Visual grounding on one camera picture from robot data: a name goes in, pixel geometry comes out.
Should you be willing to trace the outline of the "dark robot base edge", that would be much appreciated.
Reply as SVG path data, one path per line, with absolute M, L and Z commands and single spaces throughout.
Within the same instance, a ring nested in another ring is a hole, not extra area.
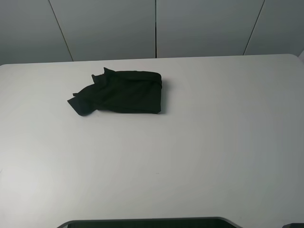
M 60 228 L 238 228 L 221 217 L 72 220 Z

